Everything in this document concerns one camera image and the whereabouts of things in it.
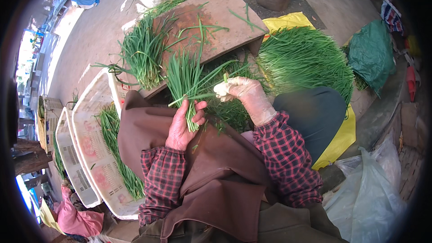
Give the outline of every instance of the dark green pants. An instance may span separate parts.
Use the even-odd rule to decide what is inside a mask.
[[[338,132],[347,109],[343,97],[328,87],[280,94],[275,98],[273,107],[276,111],[289,114],[288,125],[305,139],[312,164]]]

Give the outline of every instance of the striped cloth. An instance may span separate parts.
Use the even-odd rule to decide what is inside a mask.
[[[383,0],[381,5],[381,18],[387,24],[390,32],[397,31],[403,35],[401,17],[401,13],[389,0]]]

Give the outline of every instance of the green plastic bag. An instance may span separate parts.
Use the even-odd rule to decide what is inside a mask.
[[[374,20],[362,27],[348,48],[348,64],[379,97],[388,76],[396,71],[392,41],[384,21]]]

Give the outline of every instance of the hand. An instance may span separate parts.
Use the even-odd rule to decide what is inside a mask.
[[[256,126],[269,122],[277,113],[257,80],[246,77],[229,78],[228,83],[222,82],[214,86],[213,91],[222,102],[239,99]]]
[[[61,185],[62,185],[62,186],[65,186],[65,187],[69,187],[69,186],[70,186],[70,183],[69,183],[69,181],[67,181],[67,180],[63,180],[63,182],[61,183]]]
[[[197,114],[192,117],[192,122],[202,125],[205,123],[203,109],[207,107],[207,102],[195,100],[195,110]],[[187,144],[195,137],[198,131],[189,132],[186,123],[186,112],[189,108],[189,100],[183,100],[181,107],[175,113],[171,127],[169,127],[168,138],[165,147],[186,151]]]

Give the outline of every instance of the plaid sleeve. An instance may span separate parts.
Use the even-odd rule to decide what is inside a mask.
[[[141,152],[146,201],[138,208],[140,226],[165,218],[180,205],[179,190],[186,169],[184,154],[166,147]]]
[[[271,179],[277,184],[284,202],[291,207],[321,203],[318,192],[322,186],[320,174],[312,170],[312,159],[298,131],[287,125],[284,111],[268,123],[255,127],[254,142],[264,156]]]

